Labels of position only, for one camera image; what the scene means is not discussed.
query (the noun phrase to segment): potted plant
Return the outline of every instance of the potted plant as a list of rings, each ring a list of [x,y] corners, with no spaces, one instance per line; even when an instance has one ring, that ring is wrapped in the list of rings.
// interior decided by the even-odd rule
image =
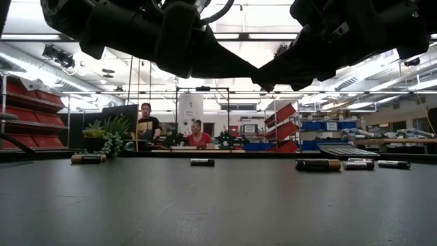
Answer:
[[[123,147],[122,136],[128,131],[129,125],[129,118],[124,115],[110,117],[103,126],[100,120],[96,120],[83,131],[85,153],[105,154],[108,158],[118,156]]]

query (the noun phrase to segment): red shirt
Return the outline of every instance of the red shirt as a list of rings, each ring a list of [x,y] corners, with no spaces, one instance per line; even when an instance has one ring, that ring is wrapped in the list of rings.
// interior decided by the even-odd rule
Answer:
[[[202,134],[202,136],[201,136],[199,141],[194,140],[193,134],[186,137],[188,139],[189,146],[197,146],[197,147],[205,148],[206,144],[212,143],[212,139],[207,133],[201,133],[201,134]]]

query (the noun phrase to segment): black table surface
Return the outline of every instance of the black table surface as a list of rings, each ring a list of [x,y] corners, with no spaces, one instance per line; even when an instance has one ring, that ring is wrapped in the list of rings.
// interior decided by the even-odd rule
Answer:
[[[437,245],[437,166],[294,160],[0,165],[0,245]]]

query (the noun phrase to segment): black t-shirt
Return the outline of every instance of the black t-shirt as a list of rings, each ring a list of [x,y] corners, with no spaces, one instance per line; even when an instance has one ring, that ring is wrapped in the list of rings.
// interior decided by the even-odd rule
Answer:
[[[159,120],[150,116],[149,118],[141,118],[138,120],[138,136],[142,140],[153,140],[155,130],[162,129],[159,126]]]

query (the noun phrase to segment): battery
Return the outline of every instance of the battery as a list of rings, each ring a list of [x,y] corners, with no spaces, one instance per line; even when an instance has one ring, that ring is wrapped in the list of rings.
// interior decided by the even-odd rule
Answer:
[[[106,156],[101,154],[75,154],[71,156],[72,164],[101,164],[106,161]]]
[[[191,159],[192,166],[214,167],[216,161],[213,159]]]
[[[384,168],[397,168],[397,169],[410,169],[411,165],[407,161],[378,161],[378,167]]]
[[[299,171],[339,171],[341,163],[339,160],[328,159],[305,159],[296,160],[296,169]]]
[[[373,170],[375,163],[371,159],[351,158],[343,162],[344,170]]]

